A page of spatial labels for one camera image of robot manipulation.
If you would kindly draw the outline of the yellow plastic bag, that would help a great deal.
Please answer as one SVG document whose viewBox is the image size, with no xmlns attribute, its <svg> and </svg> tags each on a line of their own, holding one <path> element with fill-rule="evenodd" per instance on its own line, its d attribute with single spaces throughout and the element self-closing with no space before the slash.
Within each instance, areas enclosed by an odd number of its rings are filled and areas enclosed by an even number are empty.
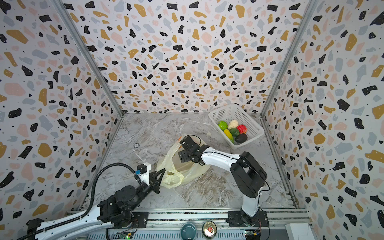
<svg viewBox="0 0 384 240">
<path fill-rule="evenodd" d="M 160 171 L 162 169 L 166 170 L 162 178 L 161 187 L 172 189 L 188 184 L 191 181 L 201 177 L 211 167 L 210 165 L 202 166 L 193 162 L 181 162 L 179 153 L 184 149 L 181 145 L 181 140 L 184 137 L 186 137 L 186 135 L 181 136 L 172 145 L 166 156 L 157 163 L 156 171 Z"/>
</svg>

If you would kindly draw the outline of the green yellow mango fruit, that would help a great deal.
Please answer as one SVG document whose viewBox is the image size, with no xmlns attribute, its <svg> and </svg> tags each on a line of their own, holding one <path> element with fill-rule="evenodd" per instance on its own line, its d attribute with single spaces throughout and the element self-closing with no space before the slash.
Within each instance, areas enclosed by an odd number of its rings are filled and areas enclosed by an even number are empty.
<svg viewBox="0 0 384 240">
<path fill-rule="evenodd" d="M 226 137 L 227 137 L 232 143 L 235 142 L 232 133 L 231 133 L 228 129 L 225 129 L 225 130 L 223 131 L 223 133 L 226 135 Z"/>
</svg>

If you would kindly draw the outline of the bright green round fruit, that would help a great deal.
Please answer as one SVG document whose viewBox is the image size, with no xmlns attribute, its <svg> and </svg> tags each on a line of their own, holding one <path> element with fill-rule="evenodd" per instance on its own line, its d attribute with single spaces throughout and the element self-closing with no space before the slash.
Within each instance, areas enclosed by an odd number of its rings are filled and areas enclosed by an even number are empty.
<svg viewBox="0 0 384 240">
<path fill-rule="evenodd" d="M 225 121 L 219 121 L 218 122 L 218 127 L 222 130 L 225 131 L 228 128 L 228 124 Z"/>
</svg>

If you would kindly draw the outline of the dark green fruit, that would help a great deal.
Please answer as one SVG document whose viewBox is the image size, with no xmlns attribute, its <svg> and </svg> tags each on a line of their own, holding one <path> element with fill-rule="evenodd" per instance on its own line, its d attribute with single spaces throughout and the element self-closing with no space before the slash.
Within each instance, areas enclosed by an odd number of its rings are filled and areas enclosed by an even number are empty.
<svg viewBox="0 0 384 240">
<path fill-rule="evenodd" d="M 232 134 L 233 138 L 236 138 L 238 135 L 240 135 L 240 131 L 237 128 L 230 129 L 230 133 Z"/>
</svg>

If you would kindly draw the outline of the beige pear fruit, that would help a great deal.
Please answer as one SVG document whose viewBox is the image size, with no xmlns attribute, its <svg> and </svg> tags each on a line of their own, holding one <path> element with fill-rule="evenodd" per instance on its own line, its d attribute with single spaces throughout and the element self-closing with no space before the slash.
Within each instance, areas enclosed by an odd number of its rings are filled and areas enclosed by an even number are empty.
<svg viewBox="0 0 384 240">
<path fill-rule="evenodd" d="M 230 123 L 228 124 L 228 129 L 232 129 L 232 128 L 237 128 L 237 126 L 239 125 L 239 122 L 237 120 L 232 120 L 230 121 Z"/>
</svg>

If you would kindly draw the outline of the dark avocado fruit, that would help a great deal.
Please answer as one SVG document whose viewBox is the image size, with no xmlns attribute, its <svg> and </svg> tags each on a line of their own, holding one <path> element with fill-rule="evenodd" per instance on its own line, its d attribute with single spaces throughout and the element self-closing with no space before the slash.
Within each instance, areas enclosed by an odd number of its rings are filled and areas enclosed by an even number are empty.
<svg viewBox="0 0 384 240">
<path fill-rule="evenodd" d="M 244 143 L 248 140 L 248 136 L 246 134 L 239 134 L 238 136 L 235 137 L 235 142 L 236 143 Z"/>
</svg>

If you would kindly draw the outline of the red apple fruit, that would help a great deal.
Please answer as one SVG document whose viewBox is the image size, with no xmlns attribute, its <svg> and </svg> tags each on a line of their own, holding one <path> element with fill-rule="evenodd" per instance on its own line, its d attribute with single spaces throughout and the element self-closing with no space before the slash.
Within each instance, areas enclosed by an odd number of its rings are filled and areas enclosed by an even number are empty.
<svg viewBox="0 0 384 240">
<path fill-rule="evenodd" d="M 237 130 L 239 131 L 240 134 L 246 134 L 248 131 L 245 125 L 238 125 Z"/>
</svg>

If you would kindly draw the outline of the white plastic mesh basket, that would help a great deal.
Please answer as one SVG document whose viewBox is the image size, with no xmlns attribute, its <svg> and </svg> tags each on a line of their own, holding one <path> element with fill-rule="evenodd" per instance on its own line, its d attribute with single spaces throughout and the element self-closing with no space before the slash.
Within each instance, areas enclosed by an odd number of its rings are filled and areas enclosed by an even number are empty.
<svg viewBox="0 0 384 240">
<path fill-rule="evenodd" d="M 263 128 L 236 104 L 211 111 L 209 118 L 232 149 L 243 147 L 265 134 Z"/>
</svg>

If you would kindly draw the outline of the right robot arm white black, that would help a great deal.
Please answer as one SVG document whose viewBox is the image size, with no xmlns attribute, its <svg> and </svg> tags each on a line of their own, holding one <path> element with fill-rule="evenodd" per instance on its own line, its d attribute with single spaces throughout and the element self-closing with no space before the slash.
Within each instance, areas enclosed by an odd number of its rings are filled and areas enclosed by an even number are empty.
<svg viewBox="0 0 384 240">
<path fill-rule="evenodd" d="M 267 183 L 268 175 L 251 153 L 224 153 L 208 145 L 199 145 L 191 136 L 180 140 L 183 150 L 179 153 L 182 163 L 193 162 L 201 166 L 210 165 L 230 172 L 238 189 L 243 194 L 240 211 L 228 213 L 230 227 L 260 226 L 260 196 Z"/>
</svg>

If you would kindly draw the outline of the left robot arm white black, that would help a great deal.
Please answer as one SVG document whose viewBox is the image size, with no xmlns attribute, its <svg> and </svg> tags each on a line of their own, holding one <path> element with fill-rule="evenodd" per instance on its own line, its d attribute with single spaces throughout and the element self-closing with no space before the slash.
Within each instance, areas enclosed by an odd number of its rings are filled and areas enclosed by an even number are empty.
<svg viewBox="0 0 384 240">
<path fill-rule="evenodd" d="M 145 183 L 139 175 L 135 178 L 138 187 L 125 186 L 114 195 L 99 204 L 89 206 L 85 211 L 53 221 L 33 219 L 27 223 L 28 233 L 20 240 L 72 240 L 97 230 L 127 228 L 137 225 L 145 228 L 135 219 L 134 210 L 152 192 L 159 194 L 162 178 L 166 170 L 147 173 L 149 181 Z"/>
</svg>

